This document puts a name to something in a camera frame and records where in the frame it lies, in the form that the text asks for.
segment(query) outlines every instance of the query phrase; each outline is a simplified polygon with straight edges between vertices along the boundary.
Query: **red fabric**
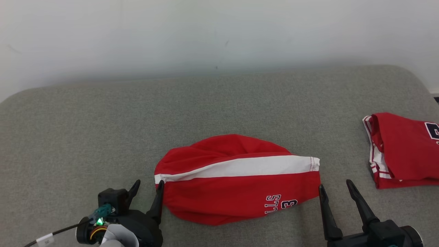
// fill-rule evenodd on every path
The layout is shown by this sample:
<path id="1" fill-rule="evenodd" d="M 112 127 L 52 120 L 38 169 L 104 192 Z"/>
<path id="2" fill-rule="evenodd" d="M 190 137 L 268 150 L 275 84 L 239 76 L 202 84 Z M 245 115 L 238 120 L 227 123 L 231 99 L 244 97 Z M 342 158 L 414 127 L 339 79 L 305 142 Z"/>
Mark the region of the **red fabric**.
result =
<path id="1" fill-rule="evenodd" d="M 374 173 L 378 189 L 439 185 L 437 124 L 391 113 L 373 114 L 369 122 L 372 142 L 384 153 L 391 177 L 381 178 L 379 172 Z"/>
<path id="2" fill-rule="evenodd" d="M 292 154 L 271 142 L 236 134 L 214 136 L 191 146 L 170 150 L 158 163 L 155 175 L 180 174 L 238 158 L 283 155 Z M 207 225 L 221 225 L 262 217 L 267 211 L 273 211 L 275 208 L 277 211 L 281 210 L 282 201 L 291 201 L 285 204 L 285 207 L 289 207 L 317 197 L 319 185 L 318 171 L 194 178 L 166 182 L 163 203 L 181 219 Z"/>

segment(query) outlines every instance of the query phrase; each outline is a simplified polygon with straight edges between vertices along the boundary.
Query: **gray table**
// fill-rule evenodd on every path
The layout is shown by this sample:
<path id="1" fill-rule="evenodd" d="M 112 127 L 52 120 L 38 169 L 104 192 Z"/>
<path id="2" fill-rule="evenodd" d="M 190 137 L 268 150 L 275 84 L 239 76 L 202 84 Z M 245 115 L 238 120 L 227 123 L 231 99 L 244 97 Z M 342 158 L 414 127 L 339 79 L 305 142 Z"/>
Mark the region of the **gray table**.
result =
<path id="1" fill-rule="evenodd" d="M 97 194 L 142 181 L 132 208 L 146 211 L 153 172 L 171 148 L 237 133 L 321 159 L 332 212 L 345 235 L 361 231 L 352 179 L 375 214 L 439 243 L 439 187 L 377 190 L 365 115 L 391 112 L 439 122 L 439 107 L 410 72 L 394 66 L 175 78 L 26 90 L 0 104 L 0 246 L 24 246 L 78 222 Z M 325 246 L 318 199 L 223 226 L 163 211 L 163 246 Z M 74 231 L 53 246 L 81 246 Z"/>

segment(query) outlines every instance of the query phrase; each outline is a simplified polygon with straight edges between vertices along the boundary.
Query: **red and white striped trim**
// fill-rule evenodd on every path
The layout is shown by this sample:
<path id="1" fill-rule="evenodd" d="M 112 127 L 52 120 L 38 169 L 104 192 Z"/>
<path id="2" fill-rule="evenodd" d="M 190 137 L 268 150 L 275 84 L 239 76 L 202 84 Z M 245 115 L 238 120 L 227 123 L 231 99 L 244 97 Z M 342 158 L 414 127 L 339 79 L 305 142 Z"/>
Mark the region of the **red and white striped trim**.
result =
<path id="1" fill-rule="evenodd" d="M 371 164 L 371 169 L 373 173 L 379 173 L 380 178 L 389 178 L 392 177 L 389 174 L 389 169 L 387 168 L 387 164 L 384 160 L 384 153 L 378 150 L 377 146 L 372 141 L 372 126 L 369 120 L 371 116 L 365 116 L 363 118 L 363 124 L 366 128 L 367 135 L 369 136 L 369 142 L 371 144 L 371 152 L 369 157 L 369 162 Z"/>
<path id="2" fill-rule="evenodd" d="M 319 171 L 320 159 L 296 155 L 234 159 L 214 163 L 180 174 L 154 175 L 155 183 L 186 181 L 194 178 L 243 177 L 296 174 Z"/>

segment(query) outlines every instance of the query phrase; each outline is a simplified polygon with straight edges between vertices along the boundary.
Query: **red garment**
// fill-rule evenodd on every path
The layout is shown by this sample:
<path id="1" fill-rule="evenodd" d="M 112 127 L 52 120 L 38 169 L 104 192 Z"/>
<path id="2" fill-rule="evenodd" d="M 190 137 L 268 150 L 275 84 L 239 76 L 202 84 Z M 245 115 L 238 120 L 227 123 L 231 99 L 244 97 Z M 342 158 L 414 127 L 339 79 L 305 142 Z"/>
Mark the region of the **red garment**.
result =
<path id="1" fill-rule="evenodd" d="M 222 225 L 302 203 L 319 195 L 319 159 L 237 134 L 170 150 L 155 169 L 163 203 L 177 217 Z"/>
<path id="2" fill-rule="evenodd" d="M 377 189 L 439 185 L 439 126 L 390 113 L 363 119 Z"/>

